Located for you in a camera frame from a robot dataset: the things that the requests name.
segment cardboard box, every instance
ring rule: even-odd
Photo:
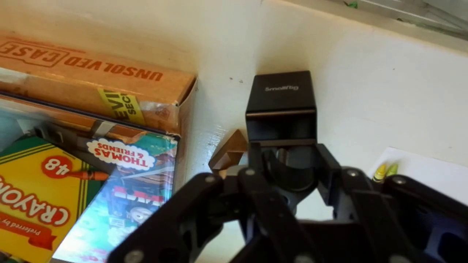
[[[33,263],[52,255],[105,261],[172,195],[176,137],[4,95],[0,122],[8,125],[0,130],[0,251],[5,254]],[[80,195],[90,179],[105,181],[92,200]],[[56,216],[45,217],[51,223],[11,209],[8,201],[20,192],[54,204],[48,211],[56,207]],[[89,204],[77,219],[83,203]],[[64,223],[62,209],[70,211]]]
[[[0,90],[181,134],[192,73],[0,32]]]

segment yellow sticker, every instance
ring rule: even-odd
[[[99,95],[116,119],[127,119],[135,124],[144,124],[143,114],[133,95],[106,89],[99,89]]]

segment white wall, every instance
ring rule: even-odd
[[[314,76],[320,140],[342,163],[368,168],[393,146],[468,165],[468,45],[349,11],[276,0],[2,0],[0,27],[197,71],[187,176],[207,171],[217,141],[244,127],[254,73],[302,68]],[[301,216],[324,214],[307,201]],[[235,230],[200,261],[228,258]]]

